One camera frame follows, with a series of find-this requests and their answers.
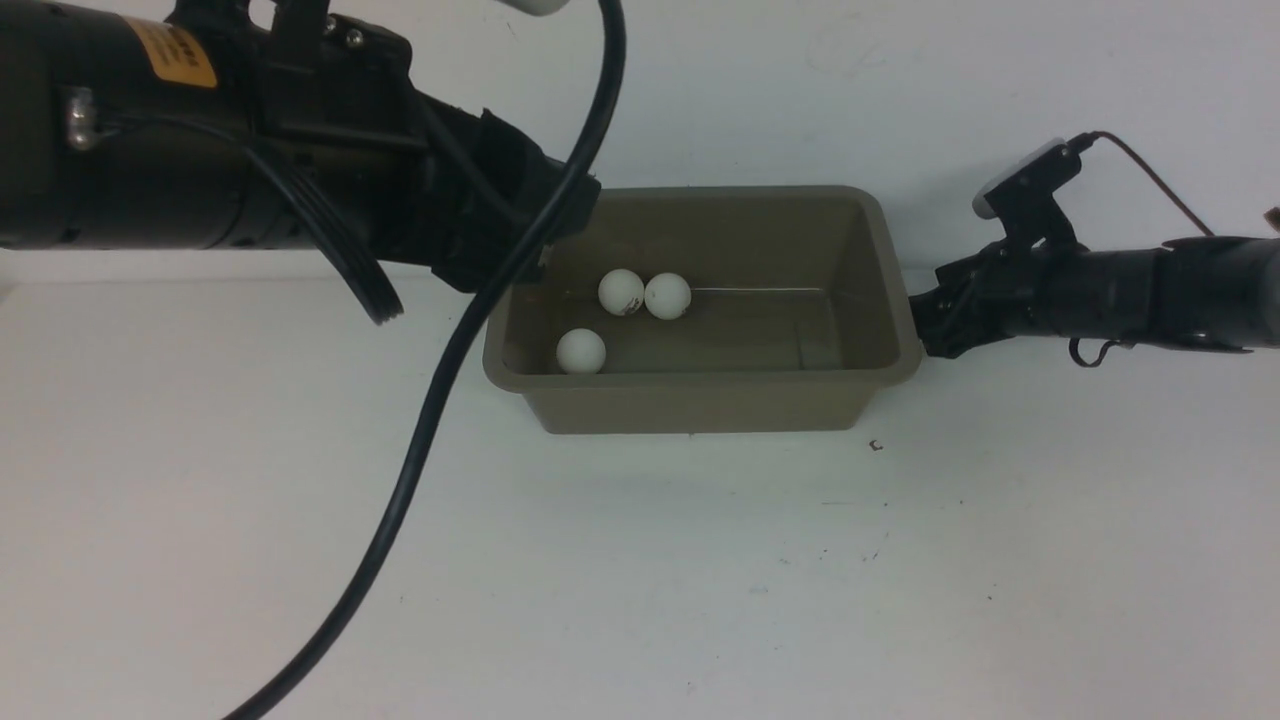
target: plastic tray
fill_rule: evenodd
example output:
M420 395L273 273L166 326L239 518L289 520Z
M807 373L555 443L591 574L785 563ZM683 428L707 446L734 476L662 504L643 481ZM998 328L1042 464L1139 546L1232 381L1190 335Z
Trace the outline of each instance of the plastic tray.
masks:
M680 273L689 314L616 318L605 273ZM604 338L598 375L566 375L556 343ZM489 320L484 364L552 433L835 430L920 364L883 211L847 187L605 191L539 284Z

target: wire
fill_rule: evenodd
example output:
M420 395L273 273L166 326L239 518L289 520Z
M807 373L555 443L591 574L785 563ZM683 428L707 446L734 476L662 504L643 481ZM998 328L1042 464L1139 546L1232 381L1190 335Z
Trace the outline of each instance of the wire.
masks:
M420 102L422 124L426 131L428 140L431 141L431 146L439 150L457 169L462 173L462 177L471 183L471 190L480 196L481 200L488 202L494 210L506 217L512 223L521 225L529 220L529 217L516 210L511 202L497 191L489 181L485 179L484 172L480 170L471 160L470 154L458 142L458 138L449 132L448 126L440 119L440 115L435 113L431 108L431 101L422 97Z
M1176 192L1174 192L1174 188L1169 187L1169 183L1166 183L1164 178L1160 177L1160 173L1152 169L1152 167L1146 160L1143 160L1142 155L1138 155L1138 151L1134 150L1133 147L1129 147L1129 143L1120 140L1119 136L1101 129L1087 132L1079 136L1078 138L1073 140L1071 146L1075 147L1076 151L1080 151L1088 149L1098 140L1108 140L1111 141L1112 145L1123 150L1124 154L1128 155L1130 160L1137 163L1139 168L1142 168L1142 172L1147 173L1147 177L1149 177L1151 181L1156 183L1156 187L1158 187L1161 192L1165 193L1165 197L1169 197L1169 200L1174 205L1176 205L1178 209L1181 210L1184 215L1187 215L1187 219L1190 220L1192 224L1194 224L1204 234L1204 237L1215 237L1213 231L1211 231L1208 225L1204 224L1204 220L1199 219L1199 215L1193 213L1192 209L1185 202L1183 202L1183 199L1179 197ZM1094 369L1102 366L1102 361L1107 359L1107 352L1112 347L1133 350L1134 345L1132 342L1108 340L1102 345L1102 350L1098 351L1098 357L1092 363L1085 361L1084 357L1080 356L1080 338L1078 337L1071 338L1071 342L1068 346L1068 351L1071 355L1071 361L1074 361L1076 365L1082 368Z
M399 479L392 492L390 502L383 514L378 530L374 533L369 548L365 551L360 566L356 569L351 583L343 591L338 603L325 618L320 628L311 635L311 639L301 651L284 666L271 680L257 693L236 708L225 720L260 720L271 711L293 688L301 683L308 673L320 662L324 655L333 647L347 624L355 616L364 602L365 596L378 578L379 570L387 561L396 536L399 533L408 512L413 493L417 489L422 469L426 466L431 443L435 439L436 429L444 415L444 406L457 380L462 363L476 336L484 327L485 320L498 301L507 292L507 288L520 275L525 265L541 250L543 243L558 224L559 215L577 188L582 178L586 177L595 161L595 156L604 142L604 136L613 119L613 109L617 105L618 95L622 90L622 72L626 65L626 22L622 14L620 0L598 0L600 14L604 22L604 58L600 67L600 79L595 88L595 97L588 113L586 122L579 135L573 151L564 163L564 170L556 190L543 209L534 218L532 223L512 249L507 258L498 266L497 272L471 300L462 318L458 320L453 336L449 338L440 356L422 402L422 410L410 441L404 464L401 468Z
M1181 197L1178 197L1178 193L1174 192L1174 188L1169 187L1169 183L1166 183L1164 178L1161 178L1160 174L1155 169L1152 169L1152 167L1147 164L1146 160L1142 159L1142 155L1138 155L1138 152L1133 147L1129 147L1128 142L1120 140L1117 136L1107 131L1101 131L1101 129L1085 133L1085 137L1091 138L1091 145L1092 141L1096 140L1108 140L1111 141L1112 145L1123 150L1124 154L1129 156L1129 159L1132 159L1134 163L1138 164L1139 168L1142 168L1142 172L1147 173L1147 177L1149 177L1151 181L1156 183L1156 187L1158 187L1161 192L1164 192L1165 196L1169 197L1169 200L1174 205L1176 205L1178 209L1181 210L1184 215L1187 215L1187 219L1190 220L1192 224L1194 224L1202 233L1204 233L1204 236L1213 237L1213 231L1208 229L1208 225L1204 224L1204 220L1199 219L1199 215L1193 213L1192 209L1188 208L1185 202L1183 202Z
M1123 347L1125 350L1133 350L1133 343L1108 340L1105 343L1102 343L1102 350L1098 351L1098 359L1094 360L1093 363L1087 363L1084 357L1080 356L1080 338L1078 337L1071 338L1070 345L1068 345L1068 351L1071 354L1071 360L1076 365L1082 368L1094 369L1102 366L1102 361L1107 359L1107 352L1112 347Z
M315 179L293 165L275 147L259 140L243 140L221 128L186 118L104 110L102 119L104 123L123 131L137 131L156 124L177 127L239 147L253 168L275 187L307 227L312 242L338 269L375 323L380 325L404 311L396 287L392 286L390 278L378 264L369 246L356 237Z

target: white backdrop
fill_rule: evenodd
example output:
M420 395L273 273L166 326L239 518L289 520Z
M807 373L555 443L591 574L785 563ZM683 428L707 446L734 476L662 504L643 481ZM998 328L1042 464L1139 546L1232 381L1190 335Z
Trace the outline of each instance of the white backdrop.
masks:
M166 0L92 0L160 18ZM969 201L1053 136L1128 138L1220 232L1267 232L1280 200L1272 0L628 0L630 67L596 164L607 187L863 187L905 265L993 240ZM255 17L271 5L256 0ZM594 3L530 18L486 0L338 12L413 41L420 90L490 108L563 156L600 49ZM1117 151L1062 192L1085 243L1143 247L1189 227ZM314 252L0 254L0 281L332 277ZM398 269L397 274L417 274Z
M1222 232L1280 200L1274 0L625 3L607 186L860 186L909 265L993 238L969 200L1055 135L1121 133ZM567 151L589 0L339 9ZM1192 232L1106 146L1062 195L1098 247ZM384 328L335 279L12 291L0 717L216 717L301 647L466 302L412 273ZM333 270L0 254L10 282L298 275ZM609 438L547 436L477 355L383 577L273 719L1280 717L1280 352L1083 372L1023 340L927 361L847 433Z

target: yellow label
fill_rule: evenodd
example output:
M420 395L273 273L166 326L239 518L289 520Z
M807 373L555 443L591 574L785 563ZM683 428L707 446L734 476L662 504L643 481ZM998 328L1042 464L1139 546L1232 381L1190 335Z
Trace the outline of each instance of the yellow label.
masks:
M196 87L218 87L218 73L209 55L189 32L151 20L124 18L124 22L142 41L157 78Z

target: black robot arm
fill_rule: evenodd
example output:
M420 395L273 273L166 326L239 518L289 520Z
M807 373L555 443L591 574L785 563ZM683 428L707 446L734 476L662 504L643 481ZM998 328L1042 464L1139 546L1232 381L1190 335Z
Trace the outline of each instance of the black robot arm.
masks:
M397 33L328 0L275 10L266 31L248 0L178 0L166 24L0 0L0 247L315 246L376 322L402 310L379 260L477 291L563 165L417 92ZM599 188L575 187L549 240Z
M1105 341L1103 352L1280 346L1280 240L1206 236L1105 252L1076 240L1053 192L1100 137L1112 136L1053 141L979 193L974 210L1000 219L1005 238L940 268L938 287L911 299L929 355L959 357L1018 336L1073 338L1071 356L1085 366L1101 356L1084 361L1082 338Z

